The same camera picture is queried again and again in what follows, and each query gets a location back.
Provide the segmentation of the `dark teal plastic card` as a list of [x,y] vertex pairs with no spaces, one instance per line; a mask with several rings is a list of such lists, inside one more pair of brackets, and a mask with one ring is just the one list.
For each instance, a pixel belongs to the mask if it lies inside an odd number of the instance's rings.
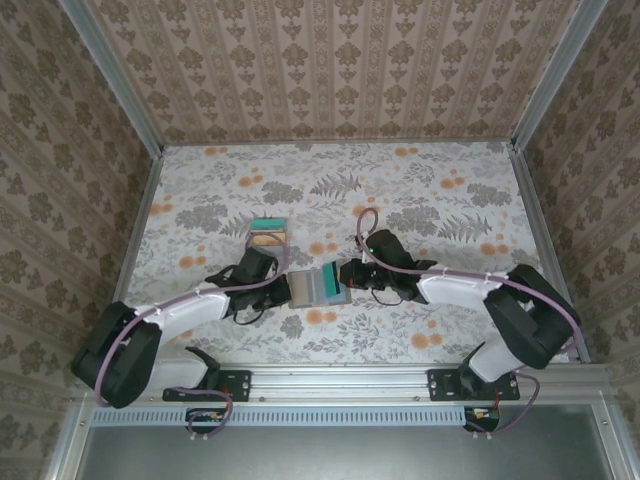
[[330,298],[341,295],[344,291],[344,287],[338,278],[339,269],[337,263],[330,262],[324,264],[322,266],[321,273],[326,296]]

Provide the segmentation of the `floral patterned table cover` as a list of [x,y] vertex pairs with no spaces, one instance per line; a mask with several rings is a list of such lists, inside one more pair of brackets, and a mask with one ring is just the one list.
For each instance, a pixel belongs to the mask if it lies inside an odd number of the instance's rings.
[[[454,269],[539,265],[502,142],[169,147],[126,302],[179,295],[237,262],[259,217],[287,219],[293,270],[355,257],[355,230],[370,226]],[[474,310],[375,295],[384,305],[356,291],[347,305],[243,312],[181,340],[224,363],[457,363],[495,331]]]

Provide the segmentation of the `small black circuit board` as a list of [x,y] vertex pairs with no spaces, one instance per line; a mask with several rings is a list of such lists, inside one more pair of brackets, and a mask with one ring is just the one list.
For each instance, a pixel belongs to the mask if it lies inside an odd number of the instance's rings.
[[500,422],[498,407],[465,407],[463,428],[471,433],[494,432]]
[[224,408],[188,409],[185,413],[186,429],[195,435],[210,435],[226,418]]

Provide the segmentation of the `grey metal panel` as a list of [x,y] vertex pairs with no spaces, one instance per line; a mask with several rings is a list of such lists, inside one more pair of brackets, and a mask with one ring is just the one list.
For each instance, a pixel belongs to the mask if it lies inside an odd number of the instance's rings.
[[640,480],[617,408],[537,406],[486,437],[445,426],[96,427],[74,408],[45,480]]

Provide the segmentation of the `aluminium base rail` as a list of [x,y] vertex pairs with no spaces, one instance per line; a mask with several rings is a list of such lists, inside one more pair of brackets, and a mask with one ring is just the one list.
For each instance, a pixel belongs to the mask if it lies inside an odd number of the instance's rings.
[[[249,370],[252,385],[247,402],[432,401],[427,371],[455,369],[451,365],[242,365],[219,364],[219,370]],[[587,364],[553,364],[544,370],[512,373],[520,399],[537,398],[553,404],[592,403],[612,396],[604,367]],[[153,391],[136,401],[164,390]]]

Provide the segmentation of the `aluminium table side rail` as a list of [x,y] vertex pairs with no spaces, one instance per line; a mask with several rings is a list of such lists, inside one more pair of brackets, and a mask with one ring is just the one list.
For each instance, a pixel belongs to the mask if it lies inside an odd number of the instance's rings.
[[126,299],[154,195],[160,182],[162,168],[163,151],[160,151],[159,155],[153,159],[151,164],[138,214],[133,225],[130,241],[120,270],[116,288],[114,290],[112,298],[113,301],[124,301]]
[[521,150],[510,143],[507,144],[507,147],[544,276],[573,307],[573,301],[525,157]]

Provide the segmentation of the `aluminium frame post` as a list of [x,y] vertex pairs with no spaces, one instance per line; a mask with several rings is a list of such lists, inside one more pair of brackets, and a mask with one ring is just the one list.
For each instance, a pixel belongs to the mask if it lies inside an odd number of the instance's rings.
[[162,156],[164,142],[153,125],[140,95],[129,80],[124,65],[91,11],[88,0],[59,0],[95,64],[153,161]]
[[608,0],[580,0],[511,137],[523,151],[591,34]]

